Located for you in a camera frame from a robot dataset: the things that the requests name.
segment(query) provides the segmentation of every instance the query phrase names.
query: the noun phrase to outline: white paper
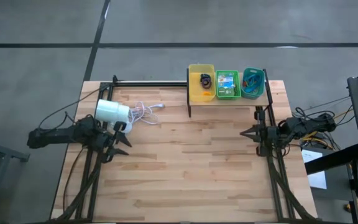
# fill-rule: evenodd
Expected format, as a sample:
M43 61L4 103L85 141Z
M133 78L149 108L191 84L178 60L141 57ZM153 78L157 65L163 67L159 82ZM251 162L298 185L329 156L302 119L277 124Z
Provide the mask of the white paper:
M322 157L320 152L312 152L309 150L302 150L303 162L309 162L317 158ZM320 189L327 189L326 173L321 171L315 174L308 175L310 187L316 187Z

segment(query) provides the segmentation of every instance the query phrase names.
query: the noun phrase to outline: shelf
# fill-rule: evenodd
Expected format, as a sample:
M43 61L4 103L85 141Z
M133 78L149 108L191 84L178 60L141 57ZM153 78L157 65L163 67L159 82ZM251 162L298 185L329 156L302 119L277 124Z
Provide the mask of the shelf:
M239 72L239 78L242 81L242 72ZM218 100L215 98L209 102L189 102L190 106L267 106L269 100L267 99L266 88L264 93L255 100L247 98L239 98L238 100Z

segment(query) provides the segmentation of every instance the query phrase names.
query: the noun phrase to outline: green bin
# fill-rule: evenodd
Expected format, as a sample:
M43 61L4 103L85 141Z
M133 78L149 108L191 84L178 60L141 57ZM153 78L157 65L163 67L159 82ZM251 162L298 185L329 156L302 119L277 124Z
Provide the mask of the green bin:
M233 84L234 87L234 93L232 95L225 95L219 92L219 88L222 89L222 87L219 87L219 76L229 76L230 74L233 77ZM239 72L234 70L217 70L216 71L216 96L219 100L236 100L241 97L241 88L240 88L240 79L239 79Z

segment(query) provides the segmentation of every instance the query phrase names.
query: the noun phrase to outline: concrete floor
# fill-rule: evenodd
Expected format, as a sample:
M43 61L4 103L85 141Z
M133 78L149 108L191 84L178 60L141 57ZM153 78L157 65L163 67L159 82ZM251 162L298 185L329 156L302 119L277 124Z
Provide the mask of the concrete floor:
M0 0L0 43L92 43L103 0ZM115 0L101 42L354 42L358 1ZM0 193L0 222L50 215L66 145L30 150L27 134L49 113L78 99L91 49L0 49L0 144L30 152L12 162ZM191 63L266 68L284 80L292 108L347 95L358 76L358 48L99 49L91 80L184 80ZM350 101L331 108L340 113ZM68 109L74 115L75 108ZM63 114L45 123L52 127ZM341 147L358 142L354 121L333 132ZM344 202L315 198L324 220L351 222Z

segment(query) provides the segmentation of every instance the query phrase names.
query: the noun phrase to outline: wooden table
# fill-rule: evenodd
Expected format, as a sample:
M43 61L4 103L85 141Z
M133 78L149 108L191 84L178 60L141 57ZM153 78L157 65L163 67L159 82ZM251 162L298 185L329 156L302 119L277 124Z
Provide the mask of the wooden table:
M81 97L99 83L84 82ZM270 81L270 86L279 122L291 116L290 105L283 81ZM96 92L79 103L75 119L94 114L97 97ZM133 147L120 145L129 156L103 164L94 222L277 221L266 158L256 155L256 143L239 135L255 124L254 107L194 107L189 118L183 87L114 88L113 100L166 108L155 111L160 124L134 125L127 135ZM79 144L68 147L52 218L62 213L63 189L80 150ZM67 204L80 188L85 154L71 177ZM316 216L298 148L291 147L285 165L291 190ZM285 210L282 192L280 198Z

